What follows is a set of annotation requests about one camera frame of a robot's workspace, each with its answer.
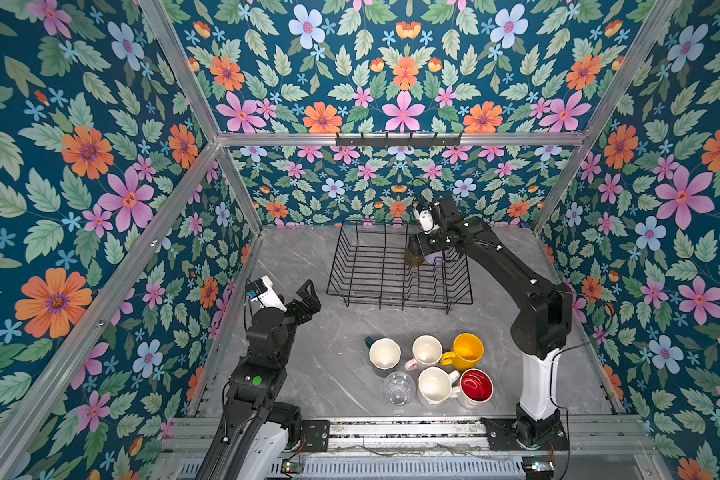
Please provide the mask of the lilac plastic cup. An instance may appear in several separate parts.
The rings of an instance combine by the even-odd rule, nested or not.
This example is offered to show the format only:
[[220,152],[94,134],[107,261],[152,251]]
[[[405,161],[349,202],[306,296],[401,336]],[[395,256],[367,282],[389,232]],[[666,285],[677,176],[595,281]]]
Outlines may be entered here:
[[444,267],[447,261],[447,255],[445,252],[436,252],[432,254],[428,254],[424,257],[424,260],[427,264],[431,265],[432,267]]

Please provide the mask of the amber textured glass cup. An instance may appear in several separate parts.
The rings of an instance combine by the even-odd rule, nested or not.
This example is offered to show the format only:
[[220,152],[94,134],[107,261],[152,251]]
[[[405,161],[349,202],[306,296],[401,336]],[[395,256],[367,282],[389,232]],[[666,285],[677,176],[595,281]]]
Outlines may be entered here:
[[404,264],[408,268],[419,268],[424,262],[425,262],[424,256],[416,255],[409,250],[405,251]]

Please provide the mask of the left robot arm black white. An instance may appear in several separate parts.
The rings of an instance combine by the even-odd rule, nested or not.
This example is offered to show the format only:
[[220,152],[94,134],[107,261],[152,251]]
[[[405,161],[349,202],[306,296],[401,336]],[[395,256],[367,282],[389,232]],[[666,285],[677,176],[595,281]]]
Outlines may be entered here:
[[222,415],[195,477],[197,479],[264,479],[288,447],[301,442],[300,408],[279,402],[297,328],[321,310],[311,280],[285,303],[268,276],[249,282],[250,310],[246,353],[240,357],[223,391]]

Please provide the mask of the green mug cream inside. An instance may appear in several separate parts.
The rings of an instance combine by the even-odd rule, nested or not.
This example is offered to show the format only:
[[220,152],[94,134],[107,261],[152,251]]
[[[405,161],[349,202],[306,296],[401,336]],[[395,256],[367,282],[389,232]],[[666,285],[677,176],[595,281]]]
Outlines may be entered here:
[[364,339],[368,349],[368,358],[377,376],[386,377],[394,372],[401,358],[401,348],[390,338]]

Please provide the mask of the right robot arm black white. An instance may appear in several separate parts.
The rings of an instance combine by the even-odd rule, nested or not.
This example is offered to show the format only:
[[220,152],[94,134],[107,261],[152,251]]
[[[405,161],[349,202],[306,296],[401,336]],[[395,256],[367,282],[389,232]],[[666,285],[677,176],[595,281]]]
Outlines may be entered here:
[[573,294],[564,283],[537,273],[478,216],[466,218],[451,197],[419,203],[420,231],[408,237],[407,254],[424,258],[453,249],[483,267],[510,295],[519,313],[510,329],[523,354],[523,384],[514,427],[527,449],[565,437],[557,402],[558,360],[572,329]]

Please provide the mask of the black wire dish rack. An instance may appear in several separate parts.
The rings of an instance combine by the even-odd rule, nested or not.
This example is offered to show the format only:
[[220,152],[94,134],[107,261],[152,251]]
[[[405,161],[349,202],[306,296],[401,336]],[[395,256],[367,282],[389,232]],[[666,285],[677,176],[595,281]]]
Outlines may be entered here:
[[450,312],[473,303],[468,261],[455,250],[444,267],[424,262],[408,268],[404,254],[408,237],[418,232],[408,224],[342,223],[328,277],[326,293],[347,306],[425,308]]

